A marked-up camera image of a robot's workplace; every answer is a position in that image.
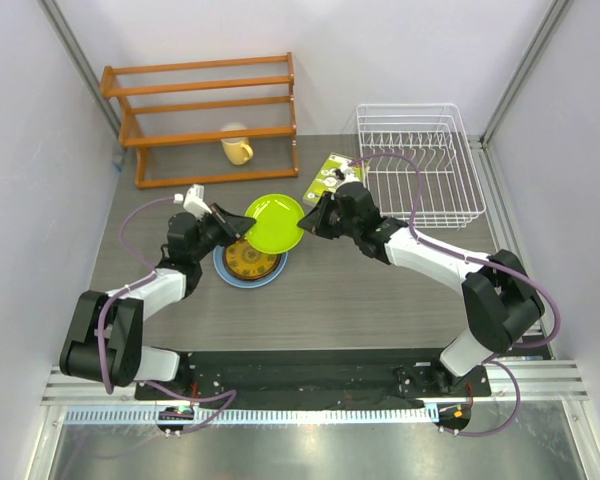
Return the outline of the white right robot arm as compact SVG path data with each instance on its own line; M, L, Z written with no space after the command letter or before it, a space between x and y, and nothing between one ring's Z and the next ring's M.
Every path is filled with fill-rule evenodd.
M467 327L431 364L433 386L442 394L457 393L475 367L507 352L545 313L515 254L488 255L439 242L382 215L358 181L324 193L298 225L329 240L348 237L363 255L425 275L462 297Z

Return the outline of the green book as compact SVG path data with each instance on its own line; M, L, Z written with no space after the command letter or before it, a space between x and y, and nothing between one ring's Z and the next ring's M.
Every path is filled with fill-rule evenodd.
M334 170L341 164L357 166L362 172L361 178L364 181L365 174L368 171L368 166L364 162L354 163L354 160L351 158L331 153L319 168L318 173L314 176L302 197L306 205L314 207L325 191L332 193L336 191L337 179Z

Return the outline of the yellow patterned plate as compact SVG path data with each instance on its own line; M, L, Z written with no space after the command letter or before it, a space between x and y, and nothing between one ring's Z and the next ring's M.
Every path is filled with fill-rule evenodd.
M272 274L281 263L281 254L267 254L241 239L226 247L221 254L229 276L237 280L255 282Z

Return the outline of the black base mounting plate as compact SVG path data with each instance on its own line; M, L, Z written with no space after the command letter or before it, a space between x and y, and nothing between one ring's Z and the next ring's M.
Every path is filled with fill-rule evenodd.
M326 411L420 408L467 396L488 398L486 370L442 371L436 348L197 351L166 388L209 398L229 390L239 410Z

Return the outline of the lime green plate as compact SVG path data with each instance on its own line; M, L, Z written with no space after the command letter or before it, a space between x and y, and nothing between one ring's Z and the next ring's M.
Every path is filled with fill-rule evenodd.
M263 195L249 205L245 215L255 221L245 238L259 252L282 254L295 248L303 238L298 222L304 217L304 210L288 195Z

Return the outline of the orange wooden shelf rack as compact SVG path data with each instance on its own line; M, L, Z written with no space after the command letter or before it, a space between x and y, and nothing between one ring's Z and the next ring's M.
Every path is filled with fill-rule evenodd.
M297 152L293 56L205 60L104 68L99 91L118 103L120 145L136 155L139 189L294 178ZM195 161L186 173L164 177L151 156L158 148L210 145L222 152L236 124L240 158L214 171Z

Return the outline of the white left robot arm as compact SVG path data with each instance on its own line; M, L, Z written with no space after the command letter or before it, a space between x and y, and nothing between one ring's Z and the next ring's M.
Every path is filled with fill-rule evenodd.
M143 324L189 297L202 276L201 260L243 239L255 225L255 219L216 204L200 216L173 215L161 259L149 275L118 290L88 290L79 296L60 353L60 371L100 382L112 392L138 380L142 367L155 359L160 365L159 388L170 398L185 397L192 389L192 373L179 365L176 352L145 348Z

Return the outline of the yellow mug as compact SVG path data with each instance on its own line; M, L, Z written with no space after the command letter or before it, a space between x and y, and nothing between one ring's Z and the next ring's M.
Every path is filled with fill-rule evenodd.
M246 130L246 125L242 123L229 123L222 127L222 132L235 132ZM254 151L249 143L248 137L237 136L221 139L221 144L228 160L236 166L241 166L254 156Z

